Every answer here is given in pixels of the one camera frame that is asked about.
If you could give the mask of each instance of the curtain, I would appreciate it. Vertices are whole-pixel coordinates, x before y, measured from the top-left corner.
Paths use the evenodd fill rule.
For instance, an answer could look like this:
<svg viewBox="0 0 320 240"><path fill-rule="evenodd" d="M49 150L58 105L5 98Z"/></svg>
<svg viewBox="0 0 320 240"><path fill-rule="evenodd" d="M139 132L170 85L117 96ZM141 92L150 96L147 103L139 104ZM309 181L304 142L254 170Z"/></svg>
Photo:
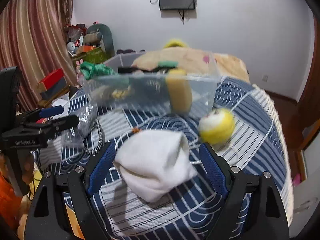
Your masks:
<svg viewBox="0 0 320 240"><path fill-rule="evenodd" d="M10 0L0 15L0 69L22 71L18 99L24 111L37 108L36 84L62 68L69 84L76 72L63 27L70 24L73 0Z"/></svg>

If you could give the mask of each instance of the electrical outlet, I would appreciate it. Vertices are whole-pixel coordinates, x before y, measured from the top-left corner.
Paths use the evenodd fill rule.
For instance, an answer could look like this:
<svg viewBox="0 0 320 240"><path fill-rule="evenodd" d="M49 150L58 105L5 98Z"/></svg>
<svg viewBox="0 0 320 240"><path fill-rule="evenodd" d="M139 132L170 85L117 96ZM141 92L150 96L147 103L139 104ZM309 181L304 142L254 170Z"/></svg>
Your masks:
<svg viewBox="0 0 320 240"><path fill-rule="evenodd" d="M269 76L268 75L263 75L262 76L262 81L263 82L267 82L268 81Z"/></svg>

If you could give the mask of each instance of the yellow sponge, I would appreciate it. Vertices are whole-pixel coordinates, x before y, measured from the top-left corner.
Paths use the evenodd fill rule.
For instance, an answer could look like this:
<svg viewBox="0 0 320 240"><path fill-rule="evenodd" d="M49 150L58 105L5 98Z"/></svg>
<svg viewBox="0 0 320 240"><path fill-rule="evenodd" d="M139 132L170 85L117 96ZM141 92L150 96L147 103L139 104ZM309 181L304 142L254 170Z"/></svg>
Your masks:
<svg viewBox="0 0 320 240"><path fill-rule="evenodd" d="M201 140L210 144L227 142L234 130L235 120L228 109L215 109L199 122Z"/></svg>
<svg viewBox="0 0 320 240"><path fill-rule="evenodd" d="M171 69L165 78L167 84L171 111L177 114L187 114L192 105L192 93L189 81L177 76L186 76L183 69Z"/></svg>

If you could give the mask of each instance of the blue handle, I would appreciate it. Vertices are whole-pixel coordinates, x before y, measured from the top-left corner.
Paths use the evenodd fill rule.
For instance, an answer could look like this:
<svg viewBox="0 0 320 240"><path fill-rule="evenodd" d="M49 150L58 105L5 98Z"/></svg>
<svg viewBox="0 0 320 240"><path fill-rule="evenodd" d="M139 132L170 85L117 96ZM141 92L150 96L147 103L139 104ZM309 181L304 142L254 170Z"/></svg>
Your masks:
<svg viewBox="0 0 320 240"><path fill-rule="evenodd" d="M221 194L224 199L228 196L228 190L226 186L226 177L215 162L210 151L205 144L202 144L199 148L200 159L208 174L208 178L214 188L214 190Z"/></svg>
<svg viewBox="0 0 320 240"><path fill-rule="evenodd" d="M55 116L57 114L62 114L64 112L63 106L55 106L47 109L43 109L39 113L39 117L47 118L50 116Z"/></svg>
<svg viewBox="0 0 320 240"><path fill-rule="evenodd" d="M90 176L90 183L87 193L92 196L97 193L101 186L105 183L104 179L109 173L109 169L112 167L112 162L116 157L116 144L112 143L107 148L104 155L99 160L98 164L94 168Z"/></svg>

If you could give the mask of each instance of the white cloth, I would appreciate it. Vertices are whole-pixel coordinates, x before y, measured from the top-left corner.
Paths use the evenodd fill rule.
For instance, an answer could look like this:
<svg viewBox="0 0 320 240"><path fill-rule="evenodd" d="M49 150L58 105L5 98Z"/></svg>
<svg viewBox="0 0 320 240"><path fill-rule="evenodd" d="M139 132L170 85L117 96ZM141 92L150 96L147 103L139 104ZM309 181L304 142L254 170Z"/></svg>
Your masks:
<svg viewBox="0 0 320 240"><path fill-rule="evenodd" d="M141 131L122 145L113 164L128 187L147 202L158 201L197 175L182 132Z"/></svg>

